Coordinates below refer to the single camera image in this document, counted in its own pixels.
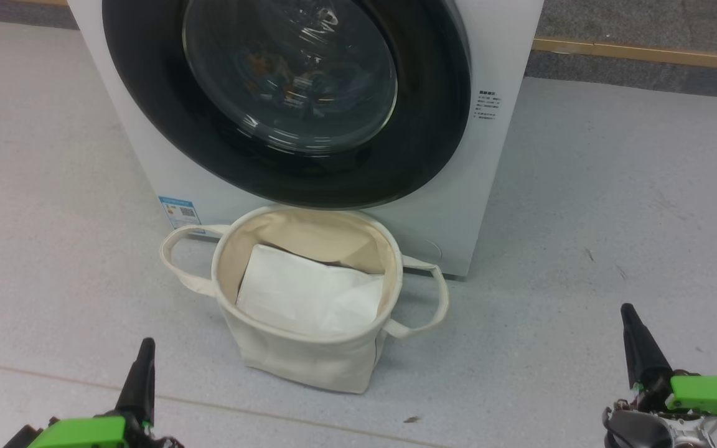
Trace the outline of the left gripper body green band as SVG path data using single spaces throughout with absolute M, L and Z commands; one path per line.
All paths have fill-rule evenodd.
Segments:
M 127 415 L 49 420 L 45 428 L 25 425 L 5 447 L 182 447 L 174 437 L 157 439 L 147 423 Z

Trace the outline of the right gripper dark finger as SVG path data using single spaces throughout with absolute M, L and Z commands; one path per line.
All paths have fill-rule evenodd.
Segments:
M 668 381 L 673 368 L 632 304 L 621 306 L 621 320 L 630 388 L 647 390 L 660 380 Z

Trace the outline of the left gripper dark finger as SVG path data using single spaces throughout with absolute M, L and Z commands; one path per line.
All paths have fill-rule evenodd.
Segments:
M 142 428 L 154 426 L 156 341 L 144 338 L 116 402 L 116 411 L 131 415 Z

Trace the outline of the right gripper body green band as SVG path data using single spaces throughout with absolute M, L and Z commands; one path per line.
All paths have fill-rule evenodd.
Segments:
M 635 383 L 631 402 L 603 413 L 606 447 L 714 447 L 717 375 L 674 375 Z

